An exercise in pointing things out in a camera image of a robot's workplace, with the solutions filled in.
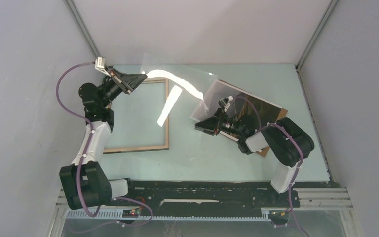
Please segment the clear acrylic sheet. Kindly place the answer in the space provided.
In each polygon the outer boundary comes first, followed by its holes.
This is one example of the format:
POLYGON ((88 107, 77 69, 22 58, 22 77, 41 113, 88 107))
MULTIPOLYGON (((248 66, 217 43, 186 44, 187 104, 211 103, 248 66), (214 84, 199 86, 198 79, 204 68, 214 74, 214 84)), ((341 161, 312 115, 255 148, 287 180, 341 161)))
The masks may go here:
POLYGON ((163 127, 169 114, 177 106, 183 95, 188 95, 196 104, 204 104, 207 90, 218 76, 209 71, 203 71, 184 64, 178 64, 170 59, 145 53, 140 67, 140 73, 147 76, 146 82, 164 81, 168 84, 166 102, 157 119, 157 125, 163 127))

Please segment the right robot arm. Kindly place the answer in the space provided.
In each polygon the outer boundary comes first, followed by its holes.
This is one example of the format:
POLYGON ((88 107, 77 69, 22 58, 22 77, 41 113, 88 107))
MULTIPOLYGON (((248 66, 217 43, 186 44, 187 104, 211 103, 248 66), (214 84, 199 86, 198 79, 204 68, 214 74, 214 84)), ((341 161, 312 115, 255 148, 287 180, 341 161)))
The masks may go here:
POLYGON ((302 163, 315 148, 312 138, 288 117, 260 127, 251 115, 234 119, 219 108, 194 128, 212 136, 221 132, 236 136, 243 154, 270 148, 278 160, 270 181, 273 189, 267 193, 267 200, 273 206, 281 206, 287 200, 286 191, 294 185, 302 163))

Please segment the wooden picture frame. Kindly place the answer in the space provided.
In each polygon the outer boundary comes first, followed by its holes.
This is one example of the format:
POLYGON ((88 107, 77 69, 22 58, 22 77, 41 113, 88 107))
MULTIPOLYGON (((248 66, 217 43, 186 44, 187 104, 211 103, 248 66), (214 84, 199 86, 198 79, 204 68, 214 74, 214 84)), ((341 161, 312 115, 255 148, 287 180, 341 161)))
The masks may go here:
POLYGON ((114 128, 104 148, 105 154, 169 149, 169 118, 157 123, 169 95, 166 79, 143 82, 130 95, 111 102, 114 128))

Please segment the landscape photo print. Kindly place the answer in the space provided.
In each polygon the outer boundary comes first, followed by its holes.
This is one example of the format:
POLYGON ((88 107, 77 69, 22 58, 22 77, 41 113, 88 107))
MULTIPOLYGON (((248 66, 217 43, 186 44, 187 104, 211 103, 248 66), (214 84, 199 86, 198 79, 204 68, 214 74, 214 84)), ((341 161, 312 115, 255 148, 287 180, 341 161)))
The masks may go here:
POLYGON ((286 116, 282 106, 255 96, 223 80, 215 80, 190 118, 197 129, 237 141, 242 133, 253 134, 268 123, 286 116))

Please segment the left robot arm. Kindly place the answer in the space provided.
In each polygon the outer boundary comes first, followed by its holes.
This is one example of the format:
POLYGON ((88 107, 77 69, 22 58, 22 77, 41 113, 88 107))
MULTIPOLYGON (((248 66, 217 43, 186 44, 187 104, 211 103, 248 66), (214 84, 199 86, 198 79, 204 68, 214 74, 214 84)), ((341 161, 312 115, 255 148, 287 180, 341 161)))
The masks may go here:
POLYGON ((85 83, 79 88, 84 115, 67 111, 85 121, 85 136, 76 158, 59 171, 71 210, 85 210, 111 202, 112 186, 99 164, 114 128, 114 111, 109 104, 122 93, 134 92, 147 77, 146 74, 126 74, 110 68, 101 85, 85 83))

